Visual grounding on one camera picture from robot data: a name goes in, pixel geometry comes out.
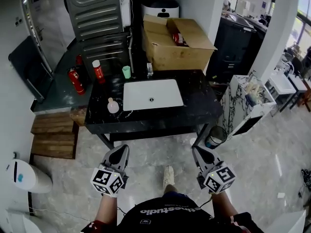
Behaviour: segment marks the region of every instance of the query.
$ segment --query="trash can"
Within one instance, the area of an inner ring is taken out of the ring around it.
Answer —
[[[11,180],[18,188],[33,193],[48,193],[52,189],[50,177],[38,168],[22,160],[12,160]]]
[[[205,139],[205,146],[209,149],[215,149],[227,140],[226,131],[220,126],[214,126]]]

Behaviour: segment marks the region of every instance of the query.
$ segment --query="cardboard box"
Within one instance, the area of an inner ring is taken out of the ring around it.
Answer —
[[[179,47],[173,33],[181,33],[189,47]],[[145,49],[154,70],[204,70],[217,50],[192,19],[144,16]]]

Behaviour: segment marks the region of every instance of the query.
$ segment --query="wooden board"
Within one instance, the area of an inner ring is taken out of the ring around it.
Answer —
[[[86,119],[87,107],[72,108],[70,111],[70,117],[75,121],[80,127],[84,126],[84,121]]]
[[[35,135],[31,154],[53,158],[74,159],[77,136],[77,134]]]
[[[76,123],[70,118],[69,112],[44,114],[35,117],[31,133],[33,134],[71,134],[76,131]]]

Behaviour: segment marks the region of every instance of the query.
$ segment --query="table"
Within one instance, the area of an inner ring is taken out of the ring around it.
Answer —
[[[146,80],[146,77],[126,80],[123,75],[108,76],[106,83],[95,82],[89,100],[85,125],[110,149],[115,141],[161,137],[197,132],[197,145],[216,124],[222,107],[205,79],[202,70],[154,71],[152,79],[175,79],[184,106],[149,110],[123,111],[125,82]],[[118,102],[120,110],[108,112],[108,98]]]
[[[292,103],[290,106],[290,110],[297,104],[297,102],[303,97],[303,94],[307,91],[306,86],[302,82],[299,76],[296,76],[294,74],[288,75],[288,80],[292,83],[294,86],[296,92],[291,96],[291,98],[288,100],[287,104],[289,104],[290,101],[294,99],[295,96],[297,96],[296,100]]]
[[[278,107],[278,110],[274,114],[272,114],[272,116],[274,116],[278,111],[282,112],[286,108],[286,106],[295,96],[296,89],[292,82],[290,82],[290,80],[284,75],[284,73],[280,74],[277,71],[273,71],[271,73],[271,76],[269,77],[269,82],[267,82],[267,84],[271,85],[271,87],[268,89],[275,101],[279,95],[289,96],[285,103],[280,106],[281,108]]]
[[[303,98],[298,101],[297,105],[298,107],[302,104],[304,104],[309,112],[311,112],[310,107],[308,106],[308,102],[311,99],[311,81],[309,79],[304,79],[303,84],[305,84],[307,91],[304,93]]]

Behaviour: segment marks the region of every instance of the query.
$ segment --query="black t-shirt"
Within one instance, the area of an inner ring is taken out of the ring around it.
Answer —
[[[200,229],[205,232],[262,233],[249,213],[219,220],[197,206],[189,198],[157,198],[138,204],[131,209],[118,226],[90,223],[81,232],[100,233],[110,228],[117,230]]]

